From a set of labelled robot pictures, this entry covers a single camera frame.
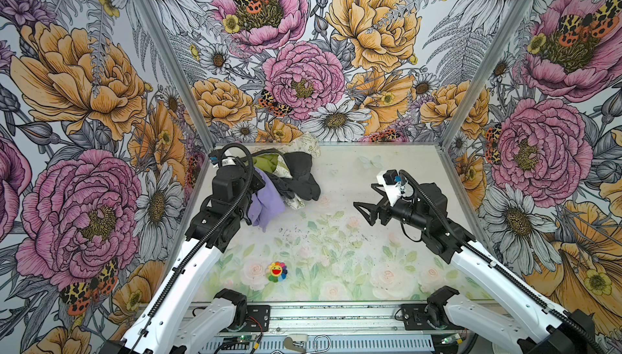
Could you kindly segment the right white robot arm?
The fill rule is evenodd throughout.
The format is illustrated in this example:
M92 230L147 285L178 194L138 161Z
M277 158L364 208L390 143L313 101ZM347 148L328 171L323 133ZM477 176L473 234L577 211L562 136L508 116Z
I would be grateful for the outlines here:
M569 312L518 279L464 227L447 215L447 198L436 184L374 184L377 203L355 202L354 208L374 225L392 220L420 231L420 240L447 265L465 274L489 294L504 313L470 301L445 286L427 302L429 324L464 327L508 353L601 353L592 318Z

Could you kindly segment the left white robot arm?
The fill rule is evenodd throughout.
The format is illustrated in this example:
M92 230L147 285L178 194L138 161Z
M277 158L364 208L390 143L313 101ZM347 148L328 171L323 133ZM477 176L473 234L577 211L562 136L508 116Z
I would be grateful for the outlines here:
M265 182L251 163L228 160L212 179L212 193L186 231L173 267L152 300L122 337L103 353L198 353L221 331L246 322L247 298L222 289L191 320L184 317L212 268L246 221L252 195Z

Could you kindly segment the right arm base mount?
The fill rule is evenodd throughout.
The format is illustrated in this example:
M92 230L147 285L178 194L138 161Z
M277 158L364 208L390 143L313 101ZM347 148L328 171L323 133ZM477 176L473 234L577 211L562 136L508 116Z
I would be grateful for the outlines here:
M431 331L445 328L441 310L433 304L401 305L398 318L403 322L406 331Z

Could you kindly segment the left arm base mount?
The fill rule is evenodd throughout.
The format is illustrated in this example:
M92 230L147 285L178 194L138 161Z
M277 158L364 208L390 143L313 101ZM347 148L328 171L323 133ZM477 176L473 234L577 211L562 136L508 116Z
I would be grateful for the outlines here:
M235 311L233 323L224 332L267 332L270 319L270 305L243 305Z

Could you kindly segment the lavender purple cloth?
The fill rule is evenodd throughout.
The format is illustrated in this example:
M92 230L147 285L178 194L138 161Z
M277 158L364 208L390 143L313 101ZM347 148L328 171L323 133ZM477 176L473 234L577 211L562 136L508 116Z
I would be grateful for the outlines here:
M252 194L247 216L254 227L266 232L268 224L286 211L286 205L270 177L261 169L256 168L255 172L262 177L265 185Z

